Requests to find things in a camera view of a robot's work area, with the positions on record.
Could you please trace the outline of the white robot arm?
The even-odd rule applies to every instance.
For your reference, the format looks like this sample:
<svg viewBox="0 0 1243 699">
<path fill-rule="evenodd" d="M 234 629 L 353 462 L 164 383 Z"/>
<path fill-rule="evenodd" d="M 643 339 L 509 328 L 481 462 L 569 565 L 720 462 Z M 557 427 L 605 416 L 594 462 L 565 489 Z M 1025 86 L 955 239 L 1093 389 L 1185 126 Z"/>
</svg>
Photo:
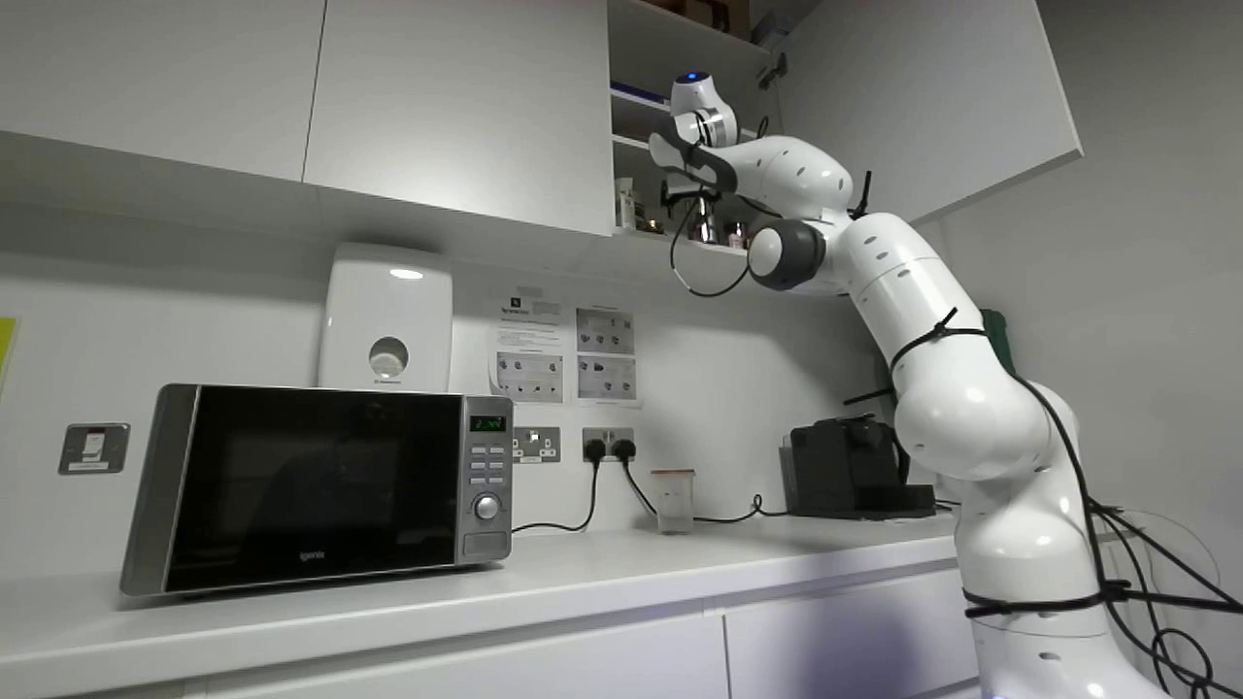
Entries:
<svg viewBox="0 0 1243 699">
<path fill-rule="evenodd" d="M 651 156 L 771 212 L 748 244 L 758 282 L 833 280 L 864 313 L 897 389 L 897 441 L 961 489 L 955 563 L 983 696 L 1166 699 L 1111 631 L 1074 409 L 1000 362 L 942 251 L 911 220 L 855 204 L 827 151 L 748 134 L 704 71 L 671 80 Z"/>
</svg>

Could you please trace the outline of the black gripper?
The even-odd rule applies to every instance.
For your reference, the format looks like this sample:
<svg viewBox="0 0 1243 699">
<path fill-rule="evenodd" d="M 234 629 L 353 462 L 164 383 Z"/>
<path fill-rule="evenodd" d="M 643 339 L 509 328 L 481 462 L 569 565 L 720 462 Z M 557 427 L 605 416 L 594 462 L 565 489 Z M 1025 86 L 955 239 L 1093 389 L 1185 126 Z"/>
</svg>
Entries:
<svg viewBox="0 0 1243 699">
<path fill-rule="evenodd" d="M 709 220 L 714 200 L 720 200 L 720 191 L 710 182 L 700 182 L 700 179 L 683 174 L 683 172 L 666 172 L 662 174 L 662 204 L 671 209 L 682 200 L 688 200 L 693 212 L 700 220 Z"/>
</svg>

